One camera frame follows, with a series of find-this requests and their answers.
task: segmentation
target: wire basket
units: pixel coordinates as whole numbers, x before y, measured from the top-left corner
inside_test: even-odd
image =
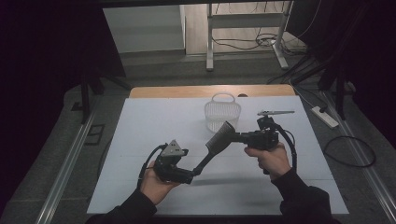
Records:
[[[216,133],[225,121],[228,121],[236,129],[236,124],[241,114],[241,105],[235,102],[235,97],[231,102],[215,101],[218,95],[229,95],[227,91],[221,91],[212,96],[212,100],[205,104],[206,127],[213,133]]]

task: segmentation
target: black sleeve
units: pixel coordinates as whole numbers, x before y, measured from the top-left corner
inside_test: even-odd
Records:
[[[329,194],[316,187],[308,187],[291,169],[280,178],[272,181],[283,197],[280,212],[287,224],[333,224]]]
[[[143,224],[157,212],[154,203],[140,190],[107,214],[90,217],[86,224]]]

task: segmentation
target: person's right hand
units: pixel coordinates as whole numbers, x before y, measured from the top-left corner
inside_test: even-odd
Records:
[[[270,173],[271,180],[281,177],[291,169],[285,145],[280,142],[270,150],[245,147],[245,152],[250,157],[257,158],[260,168],[266,169]]]

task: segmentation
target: power strip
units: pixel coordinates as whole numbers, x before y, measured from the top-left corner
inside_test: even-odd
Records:
[[[312,112],[314,112],[315,115],[317,115],[323,122],[327,124],[331,129],[335,128],[338,126],[338,122],[335,121],[330,115],[328,115],[326,112],[321,113],[320,107],[315,106],[314,108],[311,109]]]

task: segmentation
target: aluminum rail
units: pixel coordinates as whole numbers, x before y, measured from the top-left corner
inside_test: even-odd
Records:
[[[347,124],[346,120],[341,120],[338,116],[335,108],[334,108],[334,101],[332,96],[329,92],[321,92],[324,99],[328,102],[330,112],[332,117],[337,120],[340,125],[340,131],[344,135],[354,136],[352,130],[350,129],[349,125]],[[354,155],[357,162],[360,164],[367,164],[370,162],[369,158],[367,157],[366,153],[363,150],[362,144],[351,139],[348,139],[349,148],[351,149],[352,154]],[[396,224],[396,203],[393,199],[393,196],[389,192],[387,186],[382,181],[381,177],[379,176],[378,172],[375,170],[373,166],[367,167],[362,169],[370,187],[373,189],[373,192],[376,198],[379,200],[382,208],[384,209],[385,213],[387,214],[390,223]]]
[[[52,188],[44,202],[43,207],[35,221],[36,224],[50,224],[55,214],[56,208],[58,207],[59,201],[64,193],[64,188],[66,187],[67,181],[73,171],[76,164],[79,152],[84,145],[85,138],[91,128],[92,121],[95,117],[97,106],[100,103],[101,96],[95,96],[92,98],[92,112],[88,116],[85,124],[82,124],[78,130],[78,134],[69,149],[69,152],[64,159],[64,163],[52,185]]]

